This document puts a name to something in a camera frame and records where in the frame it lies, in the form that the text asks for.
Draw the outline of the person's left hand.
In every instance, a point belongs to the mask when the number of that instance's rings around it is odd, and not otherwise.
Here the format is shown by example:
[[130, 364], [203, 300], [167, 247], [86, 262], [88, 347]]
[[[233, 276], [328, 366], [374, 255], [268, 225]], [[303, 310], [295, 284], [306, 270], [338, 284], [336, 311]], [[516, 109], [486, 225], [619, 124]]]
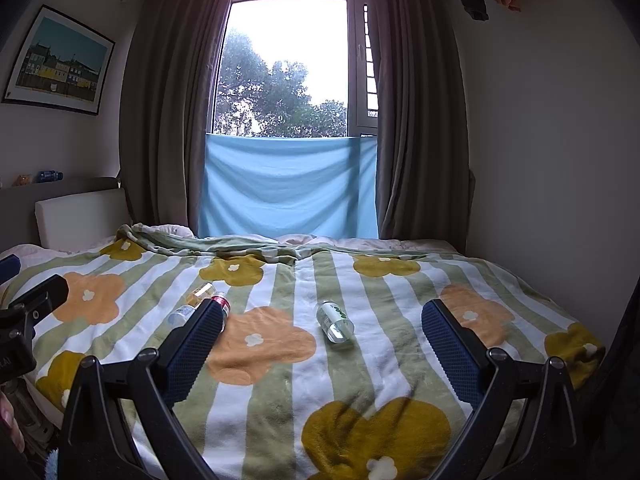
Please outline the person's left hand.
[[1, 428], [9, 436], [20, 453], [24, 452], [25, 441], [15, 418], [14, 408], [3, 392], [0, 392]]

